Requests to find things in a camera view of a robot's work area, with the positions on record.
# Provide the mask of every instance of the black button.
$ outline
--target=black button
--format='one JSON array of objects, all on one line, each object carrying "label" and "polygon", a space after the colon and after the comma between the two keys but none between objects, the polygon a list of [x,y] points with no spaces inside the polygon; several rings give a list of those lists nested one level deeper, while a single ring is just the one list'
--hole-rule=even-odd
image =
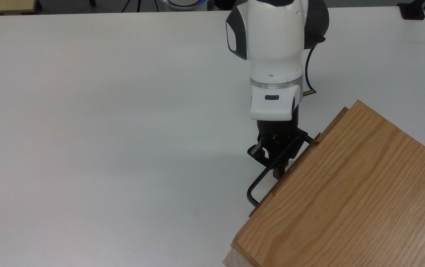
[{"label": "black button", "polygon": [[271,95],[266,95],[265,96],[265,100],[278,100],[280,98],[280,96],[279,95],[273,95],[273,96],[271,96]]}]

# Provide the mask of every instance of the wooden panel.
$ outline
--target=wooden panel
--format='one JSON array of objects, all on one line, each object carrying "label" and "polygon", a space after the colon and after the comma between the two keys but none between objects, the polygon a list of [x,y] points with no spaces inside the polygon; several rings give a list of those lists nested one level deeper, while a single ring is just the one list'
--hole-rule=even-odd
[{"label": "wooden panel", "polygon": [[255,267],[425,266],[425,147],[363,103],[289,175],[235,240]]},{"label": "wooden panel", "polygon": [[0,0],[0,13],[33,12],[35,0]]}]

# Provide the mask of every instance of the black cable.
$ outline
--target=black cable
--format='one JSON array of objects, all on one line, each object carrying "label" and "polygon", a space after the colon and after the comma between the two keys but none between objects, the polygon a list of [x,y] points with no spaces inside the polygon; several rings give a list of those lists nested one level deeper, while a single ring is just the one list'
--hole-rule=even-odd
[{"label": "black cable", "polygon": [[306,63],[304,65],[304,78],[306,80],[306,84],[309,87],[309,91],[303,92],[303,96],[309,96],[309,95],[312,95],[313,93],[316,93],[316,90],[313,89],[313,87],[310,84],[310,80],[308,79],[308,64],[310,62],[311,54],[313,53],[313,50],[315,47],[310,49],[310,52],[308,53],[308,57],[306,58]]},{"label": "black cable", "polygon": [[138,0],[138,5],[136,5],[136,13],[140,12],[141,0]]},{"label": "black cable", "polygon": [[316,48],[316,46],[318,44],[321,44],[322,42],[326,41],[326,38],[322,37],[319,40],[310,40],[310,39],[305,37],[305,39],[308,40],[308,41],[316,43],[316,45],[312,49],[310,49],[310,52],[308,53],[308,57],[306,58],[306,63],[304,65],[304,78],[306,80],[306,84],[309,87],[309,90],[306,91],[306,92],[303,92],[303,96],[309,96],[309,95],[312,95],[313,93],[316,93],[316,90],[311,86],[310,80],[308,78],[308,65],[309,65],[309,62],[310,62],[311,54],[313,53],[314,49]]},{"label": "black cable", "polygon": [[122,12],[120,12],[120,13],[123,13],[125,10],[126,10],[126,7],[128,6],[128,4],[130,3],[130,1],[131,0],[128,0],[127,2],[126,2],[126,5],[124,6],[124,9],[122,9]]},{"label": "black cable", "polygon": [[255,179],[255,181],[250,185],[250,187],[247,190],[247,200],[254,206],[256,207],[258,205],[258,201],[256,199],[254,199],[254,197],[252,196],[252,191],[255,188],[255,186],[258,185],[258,183],[265,177],[265,175],[275,167],[275,165],[278,164],[278,162],[280,160],[283,159],[283,157],[285,157],[285,155],[288,153],[288,151],[293,147],[293,145],[298,142],[300,139],[303,139],[303,141],[307,142],[308,144],[311,143],[313,141],[313,139],[311,137],[309,137],[308,135],[298,135],[297,137],[295,137],[288,145],[287,147],[282,151],[282,153],[280,153],[278,155],[278,157],[276,157],[274,159],[274,161],[272,162],[272,164],[270,164],[268,167],[266,167],[262,173]]}]

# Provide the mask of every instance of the black metal bracket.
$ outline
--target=black metal bracket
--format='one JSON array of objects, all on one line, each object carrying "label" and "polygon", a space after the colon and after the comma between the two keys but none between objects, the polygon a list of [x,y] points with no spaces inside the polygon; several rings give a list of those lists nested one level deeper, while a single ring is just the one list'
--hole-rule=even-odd
[{"label": "black metal bracket", "polygon": [[399,3],[397,6],[401,9],[401,15],[404,20],[423,20],[425,13],[422,5],[425,0],[414,0],[410,4]]},{"label": "black metal bracket", "polygon": [[253,146],[249,149],[248,154],[254,157],[258,162],[262,163],[266,166],[266,168],[262,171],[262,173],[255,179],[255,181],[250,185],[250,187],[247,190],[247,200],[256,207],[258,205],[258,201],[252,196],[253,189],[258,185],[258,183],[265,177],[265,175],[271,170],[276,168],[281,162],[284,160],[288,160],[290,158],[290,153],[293,151],[297,151],[300,149],[300,147],[303,145],[303,142],[307,142],[310,144],[313,141],[311,137],[306,132],[300,132],[300,134],[296,135],[291,142],[285,147],[285,149],[274,158],[267,159],[265,158],[265,152],[261,150],[258,154],[258,159],[253,156],[250,152],[254,148],[258,148],[256,146]]}]

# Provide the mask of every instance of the white table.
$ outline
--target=white table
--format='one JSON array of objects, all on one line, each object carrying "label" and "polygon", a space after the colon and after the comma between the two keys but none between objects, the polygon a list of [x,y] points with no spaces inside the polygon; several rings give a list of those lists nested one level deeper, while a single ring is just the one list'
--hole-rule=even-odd
[{"label": "white table", "polygon": [[[227,15],[0,17],[0,266],[221,266],[263,169]],[[425,145],[425,20],[330,21],[300,127],[360,99]]]}]

